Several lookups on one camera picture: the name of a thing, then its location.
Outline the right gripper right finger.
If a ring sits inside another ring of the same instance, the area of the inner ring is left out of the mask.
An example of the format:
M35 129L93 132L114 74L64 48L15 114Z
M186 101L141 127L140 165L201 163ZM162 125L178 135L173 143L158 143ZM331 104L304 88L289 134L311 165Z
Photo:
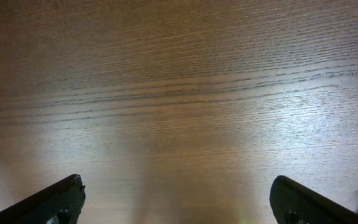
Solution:
M358 214L284 175L273 181L269 202L278 224L358 224Z

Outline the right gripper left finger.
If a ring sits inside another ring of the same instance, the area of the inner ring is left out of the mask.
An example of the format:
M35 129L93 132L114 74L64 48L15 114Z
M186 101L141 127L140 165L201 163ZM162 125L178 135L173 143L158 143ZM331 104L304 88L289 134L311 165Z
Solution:
M72 174L0 211L0 223L76 224L85 199L81 176Z

